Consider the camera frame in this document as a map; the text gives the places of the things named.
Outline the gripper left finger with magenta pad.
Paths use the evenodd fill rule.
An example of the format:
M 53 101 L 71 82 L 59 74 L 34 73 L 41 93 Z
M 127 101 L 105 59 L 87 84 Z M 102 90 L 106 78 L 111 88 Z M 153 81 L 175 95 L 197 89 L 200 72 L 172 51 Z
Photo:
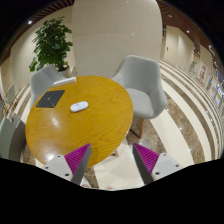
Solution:
M 65 156 L 62 154 L 56 155 L 43 166 L 43 169 L 79 185 L 84 176 L 90 156 L 91 144 L 86 144 Z

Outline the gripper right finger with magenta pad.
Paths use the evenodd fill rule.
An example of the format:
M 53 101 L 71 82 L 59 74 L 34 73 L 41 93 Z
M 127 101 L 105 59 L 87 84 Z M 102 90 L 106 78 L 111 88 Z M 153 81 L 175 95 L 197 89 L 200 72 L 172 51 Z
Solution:
M 137 143 L 133 144 L 133 155 L 145 185 L 182 169 L 167 153 L 158 154 Z

